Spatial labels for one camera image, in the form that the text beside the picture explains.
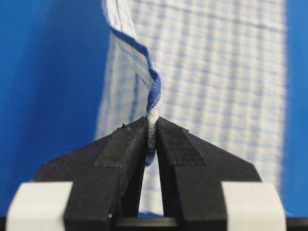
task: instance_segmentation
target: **blue backdrop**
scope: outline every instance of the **blue backdrop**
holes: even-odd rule
[[[93,140],[109,28],[100,0],[0,3],[0,216],[39,166]]]
[[[308,216],[307,9],[287,1],[289,216]],[[43,162],[93,140],[108,38],[100,0],[0,2],[0,216]]]

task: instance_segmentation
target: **white fabric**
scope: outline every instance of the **white fabric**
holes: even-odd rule
[[[285,231],[283,206],[273,184],[223,182],[228,231]]]
[[[6,231],[65,231],[63,214],[72,182],[20,185],[10,205]]]
[[[161,76],[159,115],[253,163],[263,181],[279,188],[286,105],[284,0],[116,2],[123,5],[120,11],[129,8],[132,35],[150,50]],[[110,40],[97,139],[146,115],[153,84],[146,67],[129,58],[114,35]],[[138,102],[131,116],[137,72]],[[145,177],[142,198],[155,200],[159,176],[145,172]],[[144,200],[141,212],[162,212],[160,202]]]

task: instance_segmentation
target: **blue trim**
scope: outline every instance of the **blue trim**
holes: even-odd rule
[[[118,39],[124,41],[125,43],[133,47],[135,50],[137,50],[139,53],[143,54],[147,60],[149,74],[151,78],[154,80],[154,83],[148,95],[148,103],[146,107],[146,112],[148,114],[150,110],[158,103],[158,101],[160,100],[160,96],[161,96],[161,79],[160,79],[159,74],[153,68],[153,63],[152,63],[150,52],[146,46],[139,43],[135,38],[125,34],[123,31],[119,31],[116,28],[114,28],[109,21],[106,0],[103,1],[102,6],[103,6],[104,17],[106,19],[107,24],[110,27],[111,32]]]

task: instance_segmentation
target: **cloth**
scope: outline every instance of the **cloth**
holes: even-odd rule
[[[279,189],[284,1],[104,0],[103,11],[112,34],[96,138],[143,115],[153,128],[160,115],[253,163]],[[162,214],[159,194],[154,160],[140,211]]]

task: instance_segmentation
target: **white block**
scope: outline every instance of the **white block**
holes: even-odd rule
[[[72,182],[31,182],[19,186],[6,231],[65,231],[63,214]]]
[[[285,231],[285,215],[274,185],[223,182],[228,231]]]

